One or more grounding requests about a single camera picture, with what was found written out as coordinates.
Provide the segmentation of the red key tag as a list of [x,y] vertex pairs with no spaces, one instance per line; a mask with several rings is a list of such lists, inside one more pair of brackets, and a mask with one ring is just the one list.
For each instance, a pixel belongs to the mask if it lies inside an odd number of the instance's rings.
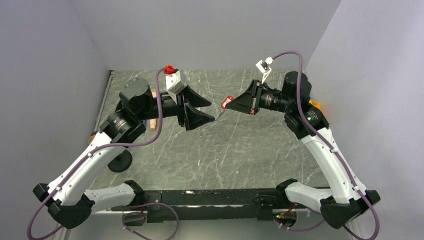
[[226,109],[226,105],[228,104],[228,103],[230,103],[230,102],[232,102],[234,100],[234,97],[232,96],[232,95],[228,95],[224,100],[223,100],[223,102],[221,103],[221,108],[223,109],[223,110],[225,110]]

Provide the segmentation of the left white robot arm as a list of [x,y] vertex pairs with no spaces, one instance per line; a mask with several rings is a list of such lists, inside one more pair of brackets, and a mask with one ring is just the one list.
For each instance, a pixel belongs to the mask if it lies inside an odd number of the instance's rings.
[[137,210],[145,202],[145,191],[135,181],[97,190],[90,190],[90,184],[146,131],[145,120],[176,116],[179,125],[189,131],[214,121],[213,116],[200,111],[210,105],[190,86],[184,86],[173,99],[166,92],[153,95],[143,78],[132,80],[120,91],[115,112],[101,125],[86,150],[62,175],[48,184],[38,184],[33,193],[50,216],[67,229],[108,208],[127,206]]

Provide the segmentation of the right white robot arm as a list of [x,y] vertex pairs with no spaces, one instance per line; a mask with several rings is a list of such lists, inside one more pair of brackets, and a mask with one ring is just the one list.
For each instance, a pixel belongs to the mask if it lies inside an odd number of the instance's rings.
[[254,79],[238,97],[226,97],[221,107],[249,115],[261,109],[284,113],[284,122],[312,154],[329,188],[309,187],[290,178],[277,185],[276,203],[282,208],[301,204],[319,212],[334,229],[340,229],[381,198],[376,190],[368,190],[358,180],[338,150],[327,119],[310,100],[311,89],[304,73],[290,71],[280,90]]

